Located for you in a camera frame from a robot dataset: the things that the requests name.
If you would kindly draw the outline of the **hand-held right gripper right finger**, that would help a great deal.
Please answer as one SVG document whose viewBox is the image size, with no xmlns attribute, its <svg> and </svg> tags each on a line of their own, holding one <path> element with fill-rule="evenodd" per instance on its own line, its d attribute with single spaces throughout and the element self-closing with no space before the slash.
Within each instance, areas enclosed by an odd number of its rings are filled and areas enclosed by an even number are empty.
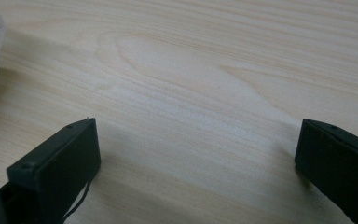
<svg viewBox="0 0 358 224">
<path fill-rule="evenodd" d="M 317 120 L 302 121 L 296 169 L 358 224 L 358 136 Z"/>
</svg>

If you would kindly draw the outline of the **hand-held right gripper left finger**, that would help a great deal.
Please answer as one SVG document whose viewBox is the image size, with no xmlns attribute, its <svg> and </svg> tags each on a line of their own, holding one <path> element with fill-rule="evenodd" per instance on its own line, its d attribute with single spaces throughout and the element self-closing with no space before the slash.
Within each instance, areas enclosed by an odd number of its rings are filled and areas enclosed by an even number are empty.
<svg viewBox="0 0 358 224">
<path fill-rule="evenodd" d="M 101 167 L 95 119 L 71 123 L 7 168 L 1 189 L 9 224 L 63 224 Z"/>
</svg>

